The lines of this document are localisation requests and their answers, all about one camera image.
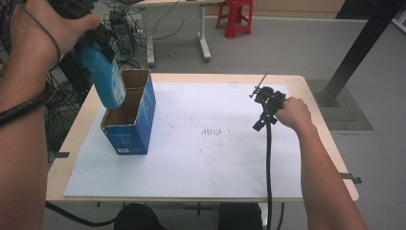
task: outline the black pole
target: black pole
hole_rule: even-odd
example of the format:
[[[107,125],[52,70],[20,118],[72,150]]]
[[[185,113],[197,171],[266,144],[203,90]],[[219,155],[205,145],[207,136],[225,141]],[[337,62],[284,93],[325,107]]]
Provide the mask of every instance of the black pole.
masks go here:
[[[337,96],[356,68],[397,14],[404,0],[381,0],[360,35],[352,44],[325,90],[316,93],[320,106],[337,106]]]

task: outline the wooden table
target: wooden table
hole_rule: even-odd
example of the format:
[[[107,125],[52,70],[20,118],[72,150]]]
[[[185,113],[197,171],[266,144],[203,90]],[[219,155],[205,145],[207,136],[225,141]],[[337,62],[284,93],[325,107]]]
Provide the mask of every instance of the wooden table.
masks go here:
[[[158,74],[152,73],[153,82],[194,82],[194,83],[253,83],[257,84],[262,75],[219,75],[219,74]],[[312,113],[313,123],[319,130],[320,137],[329,153],[332,161],[340,173],[347,173],[348,170],[341,158],[341,155],[334,144],[327,125],[315,103],[313,96],[305,82],[300,76],[268,76],[263,84],[284,84],[287,86],[291,96],[303,99]],[[101,101],[92,88],[89,92],[80,112],[75,120],[68,136],[65,139],[60,151],[70,152],[67,158],[57,158],[48,173],[47,200],[87,200],[87,201],[156,201],[153,198],[148,200],[133,197],[67,197],[63,193],[72,173],[79,149],[86,138],[89,128],[93,123],[95,115],[101,107]],[[345,180],[352,199],[358,199],[358,193],[351,180]],[[264,202],[266,198],[255,200]]]
[[[209,46],[207,45],[205,37],[205,5],[215,4],[223,2],[224,0],[144,0],[140,3],[129,6],[130,8],[138,8],[141,10],[141,14],[144,22],[144,33],[147,37],[147,64],[153,66],[155,63],[153,40],[149,34],[149,27],[147,26],[147,13],[146,8],[157,6],[170,6],[170,5],[199,5],[200,6],[200,32],[197,34],[200,42],[201,49],[203,51],[203,58],[209,61],[211,54]]]

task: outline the white paper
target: white paper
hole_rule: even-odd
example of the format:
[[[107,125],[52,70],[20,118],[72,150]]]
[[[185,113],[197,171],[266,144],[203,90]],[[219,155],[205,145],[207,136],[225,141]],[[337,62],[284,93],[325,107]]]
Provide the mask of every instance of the white paper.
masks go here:
[[[147,155],[118,155],[102,133],[102,107],[82,145],[65,196],[265,198],[266,127],[254,84],[154,83]],[[269,85],[289,96],[285,85]],[[272,126],[274,199],[302,198],[295,132]]]

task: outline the blue box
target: blue box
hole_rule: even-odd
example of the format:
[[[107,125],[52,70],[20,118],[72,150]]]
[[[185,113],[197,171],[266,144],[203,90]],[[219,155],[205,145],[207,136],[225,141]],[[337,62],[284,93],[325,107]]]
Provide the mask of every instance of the blue box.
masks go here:
[[[155,94],[149,70],[123,70],[124,103],[106,109],[101,130],[119,155],[147,154],[155,112]]]

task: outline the red stool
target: red stool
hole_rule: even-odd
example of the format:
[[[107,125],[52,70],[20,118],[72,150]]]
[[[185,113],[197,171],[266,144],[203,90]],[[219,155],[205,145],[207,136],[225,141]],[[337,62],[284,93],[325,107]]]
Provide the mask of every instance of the red stool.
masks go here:
[[[223,14],[223,7],[227,5],[229,7],[228,14]],[[243,6],[248,6],[248,18],[242,15],[241,10]],[[225,0],[220,4],[218,9],[218,18],[215,28],[218,29],[221,19],[228,18],[227,29],[225,36],[229,39],[236,37],[237,33],[246,32],[251,34],[251,22],[253,18],[253,0]],[[236,23],[241,23],[242,20],[247,24],[244,26],[237,26]]]

